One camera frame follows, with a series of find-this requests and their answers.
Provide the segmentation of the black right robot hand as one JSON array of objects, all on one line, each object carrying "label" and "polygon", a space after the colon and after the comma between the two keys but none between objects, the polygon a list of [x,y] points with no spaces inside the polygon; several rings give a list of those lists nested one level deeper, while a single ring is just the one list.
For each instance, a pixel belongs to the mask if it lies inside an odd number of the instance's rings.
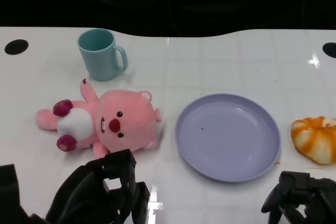
[{"label": "black right robot hand", "polygon": [[335,223],[335,181],[309,173],[283,171],[262,208],[268,223]]}]

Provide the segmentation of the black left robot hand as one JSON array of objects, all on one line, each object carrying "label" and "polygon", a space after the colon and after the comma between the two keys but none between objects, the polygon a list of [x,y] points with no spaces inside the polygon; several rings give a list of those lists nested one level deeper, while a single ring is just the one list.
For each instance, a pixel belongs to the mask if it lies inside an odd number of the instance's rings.
[{"label": "black left robot hand", "polygon": [[130,150],[78,167],[61,185],[46,215],[48,223],[145,223],[149,190],[135,181]]}]

